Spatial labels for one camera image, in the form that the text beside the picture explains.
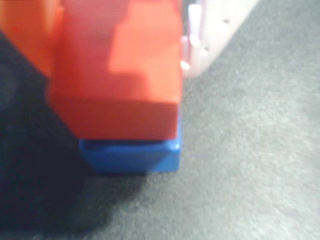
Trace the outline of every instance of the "lego brick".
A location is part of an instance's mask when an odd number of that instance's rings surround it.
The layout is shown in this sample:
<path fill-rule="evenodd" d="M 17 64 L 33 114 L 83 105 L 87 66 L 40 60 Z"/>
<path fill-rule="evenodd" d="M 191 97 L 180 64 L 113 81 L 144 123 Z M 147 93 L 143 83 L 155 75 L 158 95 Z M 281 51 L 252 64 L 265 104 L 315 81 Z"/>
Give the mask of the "lego brick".
<path fill-rule="evenodd" d="M 69 129 L 90 140 L 176 138 L 180 0 L 65 0 L 63 7 L 47 99 Z"/>
<path fill-rule="evenodd" d="M 103 174 L 176 172 L 180 163 L 181 125 L 177 137 L 165 141 L 80 140 L 85 160 Z"/>

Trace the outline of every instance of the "toy block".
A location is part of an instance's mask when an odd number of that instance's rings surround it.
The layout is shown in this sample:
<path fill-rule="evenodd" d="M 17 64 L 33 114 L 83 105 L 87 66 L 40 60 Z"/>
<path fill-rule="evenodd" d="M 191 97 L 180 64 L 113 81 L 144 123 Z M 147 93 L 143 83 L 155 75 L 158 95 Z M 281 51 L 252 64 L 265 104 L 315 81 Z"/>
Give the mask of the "toy block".
<path fill-rule="evenodd" d="M 180 0 L 64 0 L 63 8 L 47 100 L 74 135 L 176 139 Z"/>
<path fill-rule="evenodd" d="M 172 140 L 80 140 L 79 148 L 85 160 L 102 174 L 176 172 L 180 162 L 181 124 Z"/>

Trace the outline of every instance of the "blue lego brick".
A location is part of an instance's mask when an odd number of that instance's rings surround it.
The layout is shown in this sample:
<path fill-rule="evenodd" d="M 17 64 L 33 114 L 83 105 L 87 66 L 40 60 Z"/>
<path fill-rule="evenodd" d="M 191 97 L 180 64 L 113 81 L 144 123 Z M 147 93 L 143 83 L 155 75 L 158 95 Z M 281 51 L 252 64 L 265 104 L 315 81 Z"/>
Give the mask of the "blue lego brick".
<path fill-rule="evenodd" d="M 180 163 L 181 124 L 177 138 L 166 141 L 80 140 L 85 160 L 103 174 L 176 172 Z"/>

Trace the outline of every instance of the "gray carpet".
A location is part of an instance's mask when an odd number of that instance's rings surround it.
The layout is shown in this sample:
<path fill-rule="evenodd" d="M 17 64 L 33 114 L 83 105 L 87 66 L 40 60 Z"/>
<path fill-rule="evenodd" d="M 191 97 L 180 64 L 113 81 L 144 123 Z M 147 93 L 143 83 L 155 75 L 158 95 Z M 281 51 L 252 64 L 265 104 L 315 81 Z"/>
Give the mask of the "gray carpet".
<path fill-rule="evenodd" d="M 178 173 L 95 176 L 1 38 L 1 239 L 320 239 L 320 1 L 264 0 L 184 84 Z"/>

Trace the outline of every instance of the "red plastic block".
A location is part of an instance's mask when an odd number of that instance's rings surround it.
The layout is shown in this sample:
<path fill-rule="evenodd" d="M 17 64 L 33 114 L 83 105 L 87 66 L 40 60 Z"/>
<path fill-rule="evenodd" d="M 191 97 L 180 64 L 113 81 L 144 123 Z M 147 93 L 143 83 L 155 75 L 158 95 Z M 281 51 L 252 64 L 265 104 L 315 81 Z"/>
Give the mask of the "red plastic block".
<path fill-rule="evenodd" d="M 65 0 L 47 99 L 81 139 L 177 137 L 180 0 Z"/>

